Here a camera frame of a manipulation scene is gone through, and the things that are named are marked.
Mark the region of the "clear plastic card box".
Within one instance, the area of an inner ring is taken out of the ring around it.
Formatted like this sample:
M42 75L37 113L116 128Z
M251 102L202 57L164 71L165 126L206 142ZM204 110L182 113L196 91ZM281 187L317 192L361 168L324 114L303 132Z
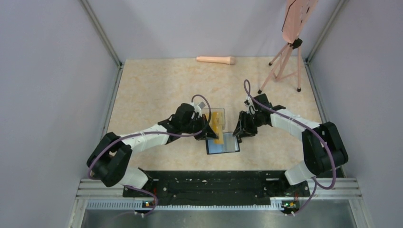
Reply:
M225 109L224 108L212 108L211 109L212 120L210 125L213 124L219 125L222 129L225 129L226 121L225 121Z

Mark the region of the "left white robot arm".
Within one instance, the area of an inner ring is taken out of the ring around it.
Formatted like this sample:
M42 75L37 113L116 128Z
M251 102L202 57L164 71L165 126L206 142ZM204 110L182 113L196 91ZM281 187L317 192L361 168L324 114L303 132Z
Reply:
M131 186L140 196L152 192L152 178L140 168L130 168L130 160L139 152L167 145L181 137L196 140L217 139L210 127L212 119L202 113L204 103L182 103L169 118L152 127L126 135L105 134L86 164L89 174L106 187Z

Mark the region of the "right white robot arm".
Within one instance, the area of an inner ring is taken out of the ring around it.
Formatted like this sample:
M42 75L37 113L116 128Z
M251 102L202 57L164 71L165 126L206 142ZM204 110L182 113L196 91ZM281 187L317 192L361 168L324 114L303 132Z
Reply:
M281 105L273 106L266 94L246 101L247 111L240 111L233 136L253 137L258 127L269 125L287 131L302 142L303 161L286 170L278 183L279 191L291 196L298 184L348 162L348 154L336 125L317 123L291 113Z

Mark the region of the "black card holder wallet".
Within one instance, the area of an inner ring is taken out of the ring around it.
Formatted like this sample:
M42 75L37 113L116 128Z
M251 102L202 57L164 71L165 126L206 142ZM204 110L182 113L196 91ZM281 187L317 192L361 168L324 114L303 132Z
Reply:
M206 141L206 152L208 155L217 155L225 153L240 152L240 143L233 132L223 134L224 144L216 144L214 140Z

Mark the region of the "gold credit card stack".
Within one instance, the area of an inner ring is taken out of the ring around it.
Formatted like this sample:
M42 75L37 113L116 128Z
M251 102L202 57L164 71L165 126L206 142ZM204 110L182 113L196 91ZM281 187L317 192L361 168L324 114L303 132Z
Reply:
M225 117L223 112L213 112L211 114L211 124L212 125L225 125Z

